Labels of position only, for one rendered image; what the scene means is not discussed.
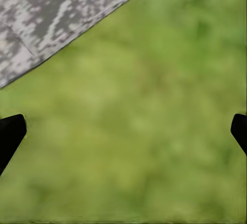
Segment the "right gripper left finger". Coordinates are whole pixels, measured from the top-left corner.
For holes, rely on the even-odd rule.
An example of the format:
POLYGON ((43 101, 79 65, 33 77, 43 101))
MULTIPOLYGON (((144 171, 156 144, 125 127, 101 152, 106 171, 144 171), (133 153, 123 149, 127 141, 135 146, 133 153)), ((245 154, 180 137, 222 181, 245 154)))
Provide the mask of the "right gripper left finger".
POLYGON ((22 114, 0 119, 0 176, 26 134, 22 114))

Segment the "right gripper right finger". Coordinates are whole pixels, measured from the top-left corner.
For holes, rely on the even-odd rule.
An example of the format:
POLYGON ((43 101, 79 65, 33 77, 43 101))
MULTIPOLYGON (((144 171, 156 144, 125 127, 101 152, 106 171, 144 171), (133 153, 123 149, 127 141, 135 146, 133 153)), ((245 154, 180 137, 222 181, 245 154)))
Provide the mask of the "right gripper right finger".
POLYGON ((247 116, 236 113, 231 126, 231 133, 247 155, 247 116))

